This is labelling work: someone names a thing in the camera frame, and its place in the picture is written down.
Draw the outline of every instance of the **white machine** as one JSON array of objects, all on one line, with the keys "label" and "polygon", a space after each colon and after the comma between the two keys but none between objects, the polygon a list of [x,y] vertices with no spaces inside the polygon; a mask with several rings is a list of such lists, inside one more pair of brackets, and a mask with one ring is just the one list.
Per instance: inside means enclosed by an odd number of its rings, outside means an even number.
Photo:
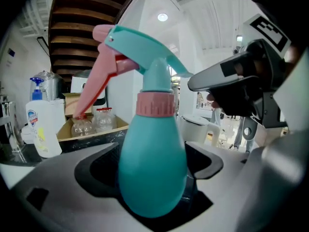
[{"label": "white machine", "polygon": [[[91,70],[85,70],[75,74],[72,77],[71,83],[71,93],[81,93],[84,89],[84,86],[87,82],[88,76]],[[98,96],[96,102],[92,106],[92,114],[97,112],[97,109],[107,107],[107,99],[105,90],[103,90]]]},{"label": "white machine", "polygon": [[204,144],[207,134],[212,133],[211,145],[216,147],[219,141],[220,127],[207,119],[191,114],[180,117],[180,132],[184,141]]}]

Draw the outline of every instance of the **blue pump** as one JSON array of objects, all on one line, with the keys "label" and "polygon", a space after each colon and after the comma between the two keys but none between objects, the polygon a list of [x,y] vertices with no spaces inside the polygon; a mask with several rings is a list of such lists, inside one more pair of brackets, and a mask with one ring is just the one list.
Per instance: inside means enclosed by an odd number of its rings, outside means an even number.
[{"label": "blue pump", "polygon": [[32,82],[35,82],[35,84],[36,84],[36,88],[35,88],[35,90],[32,93],[32,100],[33,101],[43,100],[43,94],[42,94],[42,92],[40,90],[40,84],[42,82],[44,82],[44,80],[41,79],[41,78],[38,78],[38,77],[32,77],[32,78],[30,78],[30,80]]}]

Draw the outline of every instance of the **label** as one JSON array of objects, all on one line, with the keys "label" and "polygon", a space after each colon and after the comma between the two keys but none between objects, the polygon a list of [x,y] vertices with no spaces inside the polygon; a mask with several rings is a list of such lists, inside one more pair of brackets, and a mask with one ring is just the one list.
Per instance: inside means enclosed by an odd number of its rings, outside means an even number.
[{"label": "label", "polygon": [[38,114],[34,112],[33,110],[28,111],[28,121],[32,125],[32,127],[35,126],[35,123],[38,121]]},{"label": "label", "polygon": [[243,23],[243,41],[241,44],[244,46],[250,41],[259,39],[263,39],[270,44],[281,58],[284,57],[291,45],[291,41],[280,28],[257,14]]},{"label": "label", "polygon": [[38,128],[38,131],[37,131],[37,134],[34,140],[34,144],[37,149],[44,151],[44,152],[48,152],[43,128]]}]

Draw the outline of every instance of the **wooden staircase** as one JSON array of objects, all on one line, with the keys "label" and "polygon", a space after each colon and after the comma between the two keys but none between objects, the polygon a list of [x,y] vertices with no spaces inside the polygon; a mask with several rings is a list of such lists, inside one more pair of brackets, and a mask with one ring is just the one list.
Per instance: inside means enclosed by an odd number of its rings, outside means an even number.
[{"label": "wooden staircase", "polygon": [[94,26],[116,24],[132,0],[54,0],[49,19],[52,71],[70,88],[72,75],[91,69],[98,57]]}]

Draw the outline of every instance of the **black countertop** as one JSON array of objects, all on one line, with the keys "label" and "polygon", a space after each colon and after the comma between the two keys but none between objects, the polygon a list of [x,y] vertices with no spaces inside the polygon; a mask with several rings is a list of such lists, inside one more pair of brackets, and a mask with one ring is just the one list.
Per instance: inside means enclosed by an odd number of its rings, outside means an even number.
[{"label": "black countertop", "polygon": [[[62,154],[72,151],[84,149],[87,147],[103,145],[108,143],[118,143],[120,149],[122,148],[125,136],[125,130],[118,130],[108,134],[94,136],[85,139],[76,139],[59,142],[62,149]],[[41,158],[33,144],[25,145],[21,152],[12,152],[10,145],[2,144],[0,148],[0,163],[13,166],[27,166],[34,167],[44,160]]]},{"label": "black countertop", "polygon": [[10,145],[2,146],[0,150],[0,163],[2,164],[34,167],[43,160],[34,145],[25,145],[21,152],[12,152]]}]

